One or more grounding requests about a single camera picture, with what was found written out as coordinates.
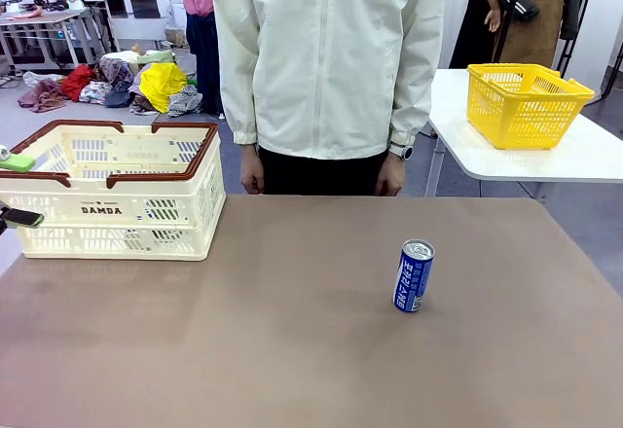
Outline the person's right hand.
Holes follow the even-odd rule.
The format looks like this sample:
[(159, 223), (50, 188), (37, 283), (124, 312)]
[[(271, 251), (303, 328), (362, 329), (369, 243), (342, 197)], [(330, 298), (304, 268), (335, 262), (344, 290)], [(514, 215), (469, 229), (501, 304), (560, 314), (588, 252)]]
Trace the person's right hand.
[(255, 145), (240, 146), (240, 181), (250, 195), (262, 194), (265, 190), (264, 168)]

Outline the person's left hand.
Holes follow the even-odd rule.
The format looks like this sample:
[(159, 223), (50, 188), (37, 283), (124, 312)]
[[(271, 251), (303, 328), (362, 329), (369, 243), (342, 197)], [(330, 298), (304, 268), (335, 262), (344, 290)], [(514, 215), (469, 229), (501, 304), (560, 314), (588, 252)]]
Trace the person's left hand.
[(379, 172), (375, 195), (397, 196), (402, 190), (405, 180), (405, 161), (394, 154), (388, 154)]

